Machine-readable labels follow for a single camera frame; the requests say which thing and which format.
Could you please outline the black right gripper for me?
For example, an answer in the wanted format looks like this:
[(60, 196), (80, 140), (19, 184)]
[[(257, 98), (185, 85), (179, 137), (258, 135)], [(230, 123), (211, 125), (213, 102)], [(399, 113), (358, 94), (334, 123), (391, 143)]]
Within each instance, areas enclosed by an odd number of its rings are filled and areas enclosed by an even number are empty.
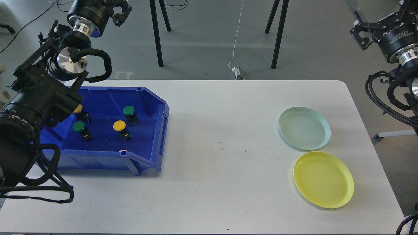
[(405, 14), (399, 17), (398, 13), (392, 13), (377, 23), (358, 22), (350, 34), (362, 50), (377, 43), (388, 63), (398, 63), (399, 51), (417, 44), (416, 16)]

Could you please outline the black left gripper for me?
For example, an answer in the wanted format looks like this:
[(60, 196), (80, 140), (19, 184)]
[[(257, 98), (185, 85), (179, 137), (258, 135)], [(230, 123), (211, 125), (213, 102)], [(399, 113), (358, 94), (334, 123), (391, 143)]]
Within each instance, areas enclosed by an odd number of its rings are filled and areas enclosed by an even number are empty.
[(68, 11), (67, 21), (74, 27), (78, 19), (87, 20), (92, 26), (91, 37), (100, 37), (111, 16), (113, 23), (120, 27), (132, 11), (128, 3), (118, 3), (113, 8), (120, 8), (121, 12), (114, 12), (111, 5), (106, 5), (101, 0), (75, 0)]

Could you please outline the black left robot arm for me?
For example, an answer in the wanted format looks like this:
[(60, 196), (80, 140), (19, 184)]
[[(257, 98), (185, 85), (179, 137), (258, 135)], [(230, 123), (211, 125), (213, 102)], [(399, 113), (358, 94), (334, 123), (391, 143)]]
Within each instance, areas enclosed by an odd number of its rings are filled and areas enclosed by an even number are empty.
[(73, 186), (58, 173), (61, 156), (55, 144), (42, 144), (44, 127), (55, 127), (81, 104), (78, 95), (83, 82), (100, 82), (112, 73), (111, 58), (91, 47), (90, 39), (100, 37), (108, 20), (124, 24), (132, 7), (127, 0), (75, 0), (67, 21), (54, 21), (41, 46), (13, 73), (11, 89), (17, 94), (1, 108), (1, 197), (28, 199), (10, 192), (58, 191), (68, 199), (33, 199), (70, 203)]

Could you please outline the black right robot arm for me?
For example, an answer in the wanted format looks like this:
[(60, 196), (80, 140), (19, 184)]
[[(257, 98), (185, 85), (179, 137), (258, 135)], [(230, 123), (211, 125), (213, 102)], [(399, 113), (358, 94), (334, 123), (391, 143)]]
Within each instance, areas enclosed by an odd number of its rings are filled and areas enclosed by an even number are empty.
[[(377, 44), (382, 55), (397, 67), (389, 72), (379, 71), (370, 75), (365, 84), (367, 96), (384, 114), (412, 127), (417, 135), (417, 15), (409, 10), (394, 12), (376, 23), (367, 22), (360, 10), (354, 10), (354, 26), (351, 36), (361, 49)], [(375, 79), (388, 83), (385, 103), (373, 87)]]

